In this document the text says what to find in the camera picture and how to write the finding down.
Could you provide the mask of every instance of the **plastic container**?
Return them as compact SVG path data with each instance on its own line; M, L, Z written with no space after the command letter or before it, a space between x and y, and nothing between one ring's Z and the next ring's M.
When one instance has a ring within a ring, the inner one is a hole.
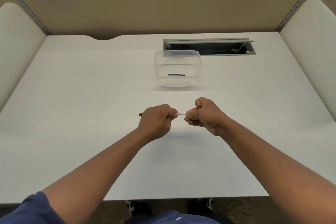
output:
M154 57L154 75L162 87L195 86L202 75L197 51L158 51Z

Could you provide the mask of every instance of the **pen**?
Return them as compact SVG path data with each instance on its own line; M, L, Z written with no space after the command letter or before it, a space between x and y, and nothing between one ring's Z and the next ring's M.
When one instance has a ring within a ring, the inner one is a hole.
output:
M176 113L177 115L186 115L186 113L185 112L178 112L178 113Z

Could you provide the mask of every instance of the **blue shirt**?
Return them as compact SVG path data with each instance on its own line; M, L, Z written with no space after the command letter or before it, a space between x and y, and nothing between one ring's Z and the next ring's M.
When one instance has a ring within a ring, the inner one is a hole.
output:
M65 224L49 205L43 192L30 195L12 213L0 218L0 224ZM219 224L200 215L169 211L139 224Z

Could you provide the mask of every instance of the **hand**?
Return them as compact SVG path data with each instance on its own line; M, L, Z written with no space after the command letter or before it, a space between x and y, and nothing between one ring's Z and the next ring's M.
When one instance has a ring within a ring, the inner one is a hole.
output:
M170 123L177 118L177 110L169 105L157 105L147 108L140 119L137 131L143 134L148 142L163 137L170 130Z
M210 99L199 98L195 101L195 108L187 111L184 118L188 124L206 128L215 136L225 135L222 125L229 117L219 109Z

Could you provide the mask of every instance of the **leg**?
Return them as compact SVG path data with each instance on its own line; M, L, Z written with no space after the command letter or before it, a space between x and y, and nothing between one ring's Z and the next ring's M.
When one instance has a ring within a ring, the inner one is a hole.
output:
M188 202L188 214L201 215L213 219L220 224L234 224L228 217L222 214L217 214L212 211L211 199L191 199Z
M127 201L128 211L132 215L124 224L137 224L139 222L149 220L155 216L149 204L145 202Z

